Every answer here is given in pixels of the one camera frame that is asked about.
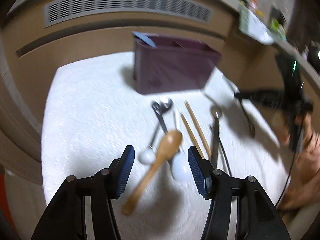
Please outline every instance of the purple plastic bin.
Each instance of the purple plastic bin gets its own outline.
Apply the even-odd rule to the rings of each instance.
[[[222,55],[199,40],[146,34],[153,48],[134,39],[133,78],[140,94],[201,89]]]

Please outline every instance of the wooden chopstick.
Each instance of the wooden chopstick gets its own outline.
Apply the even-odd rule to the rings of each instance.
[[[204,145],[205,151],[207,152],[207,155],[208,155],[209,160],[210,160],[210,159],[211,159],[210,146],[209,146],[209,144],[207,143],[207,140],[205,139],[205,136],[204,136],[204,134],[203,134],[203,132],[202,132],[202,130],[201,130],[201,127],[200,127],[200,125],[199,125],[199,123],[198,123],[198,121],[197,121],[197,119],[196,119],[196,116],[195,116],[195,114],[193,113],[193,111],[192,111],[192,109],[191,109],[188,101],[185,101],[184,103],[185,103],[185,105],[186,105],[186,107],[187,107],[187,109],[188,109],[188,112],[189,112],[189,114],[190,114],[190,116],[191,116],[191,119],[192,119],[192,121],[193,121],[193,123],[194,123],[194,125],[195,125],[195,127],[196,127],[196,129],[197,129],[197,131],[198,131],[198,134],[199,134],[199,136],[200,136],[200,138],[201,138],[201,141],[202,141],[202,143],[203,143],[203,145]]]
[[[202,153],[202,151],[201,151],[201,149],[200,149],[200,146],[199,146],[199,144],[198,144],[198,142],[197,142],[197,140],[196,140],[193,132],[191,131],[191,128],[190,128],[190,126],[188,125],[187,120],[186,120],[185,117],[183,116],[183,114],[181,114],[181,118],[182,118],[182,121],[183,121],[183,123],[184,123],[187,131],[188,131],[188,134],[189,134],[189,136],[190,136],[191,142],[192,142],[192,143],[195,145],[195,147],[197,148],[198,152],[199,152],[200,155],[201,155],[201,158],[204,159],[204,156],[203,156],[203,153]]]

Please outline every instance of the dark groove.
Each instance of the dark groove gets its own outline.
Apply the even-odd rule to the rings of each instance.
[[[177,23],[171,23],[167,21],[158,21],[158,20],[155,21],[155,20],[144,20],[144,19],[132,19],[132,20],[121,19],[121,20],[109,20],[109,21],[100,21],[100,22],[94,22],[94,23],[81,24],[81,25],[69,27],[63,30],[59,30],[59,31],[50,33],[46,36],[43,36],[37,40],[32,41],[31,43],[23,46],[21,49],[18,49],[16,53],[18,57],[22,57],[28,52],[34,49],[37,49],[40,46],[48,44],[49,42],[52,42],[70,35],[74,35],[77,33],[106,29],[106,28],[130,27],[130,26],[167,27],[167,28],[197,32],[197,33],[205,34],[215,38],[219,38],[222,40],[225,39],[224,36],[218,33],[207,31],[198,27],[191,27],[185,24],[177,24]]]

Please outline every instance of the silver bolt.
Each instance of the silver bolt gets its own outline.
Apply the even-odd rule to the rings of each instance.
[[[69,175],[67,178],[66,178],[66,180],[68,181],[68,182],[72,182],[72,181],[74,181],[75,180],[75,176],[74,175]]]
[[[256,181],[256,178],[254,176],[249,176],[248,177],[248,181],[250,182],[255,182]]]
[[[215,169],[215,170],[213,170],[213,174],[217,175],[217,176],[220,176],[222,174],[222,171],[219,170],[219,169]]]
[[[110,173],[110,170],[109,169],[103,169],[100,171],[102,175],[107,175]]]

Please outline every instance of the vent grille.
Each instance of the vent grille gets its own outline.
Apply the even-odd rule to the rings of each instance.
[[[208,23],[211,8],[192,0],[55,0],[44,6],[44,23],[50,25],[69,19],[105,12],[153,12]]]

